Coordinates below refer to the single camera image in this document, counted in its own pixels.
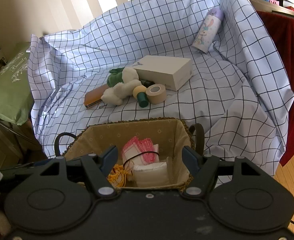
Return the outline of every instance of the green bag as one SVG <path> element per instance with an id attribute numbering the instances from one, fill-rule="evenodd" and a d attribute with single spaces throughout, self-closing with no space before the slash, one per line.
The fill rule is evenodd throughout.
<path id="1" fill-rule="evenodd" d="M 107 79 L 107 85 L 112 88 L 118 83 L 123 83 L 123 73 L 124 67 L 122 68 L 113 68 L 109 71 L 110 75 Z"/>
<path id="2" fill-rule="evenodd" d="M 26 53 L 30 43 L 18 43 L 12 59 L 0 70 L 0 119 L 22 125 L 34 104 L 28 82 Z"/>

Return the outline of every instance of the purple bottle cap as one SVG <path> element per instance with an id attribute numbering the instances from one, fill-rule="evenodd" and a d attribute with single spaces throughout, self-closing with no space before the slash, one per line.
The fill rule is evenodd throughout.
<path id="1" fill-rule="evenodd" d="M 212 15 L 212 16 L 217 17 L 218 19 L 220 19 L 221 22 L 224 19 L 224 11 L 220 10 L 219 8 L 212 8 L 209 11 L 209 14 Z"/>

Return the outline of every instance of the plush toy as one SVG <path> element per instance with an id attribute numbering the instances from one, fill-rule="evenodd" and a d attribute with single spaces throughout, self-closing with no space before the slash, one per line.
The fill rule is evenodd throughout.
<path id="1" fill-rule="evenodd" d="M 142 83 L 139 81 L 137 71 L 130 67 L 125 67 L 122 71 L 111 69 L 109 73 L 111 75 L 108 77 L 107 84 L 113 85 L 115 79 L 117 79 L 118 83 L 106 89 L 101 100 L 105 104 L 120 106 L 123 104 L 123 99 L 132 95 L 134 88 L 140 86 Z"/>

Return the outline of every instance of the red cloth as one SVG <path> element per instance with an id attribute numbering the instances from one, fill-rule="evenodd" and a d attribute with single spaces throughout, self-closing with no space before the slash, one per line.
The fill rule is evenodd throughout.
<path id="1" fill-rule="evenodd" d="M 284 63 L 291 89 L 294 92 L 294 19 L 277 14 L 258 12 L 273 39 Z M 280 160 L 284 166 L 294 155 L 294 102 L 289 110 L 286 152 Z"/>

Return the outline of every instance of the checkered sheet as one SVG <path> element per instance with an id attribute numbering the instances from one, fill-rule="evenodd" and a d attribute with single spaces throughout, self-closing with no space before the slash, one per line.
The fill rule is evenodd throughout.
<path id="1" fill-rule="evenodd" d="M 192 47 L 209 11 L 225 19 L 209 53 Z M 76 31 L 31 38 L 28 68 L 36 138 L 54 157 L 57 134 L 88 125 L 175 117 L 205 129 L 205 153 L 226 160 L 245 156 L 273 175 L 285 151 L 294 100 L 284 66 L 248 0 L 132 0 Z M 187 57 L 193 76 L 158 105 L 84 106 L 85 93 L 106 83 L 111 68 L 145 55 Z M 72 138 L 63 137 L 63 152 Z"/>

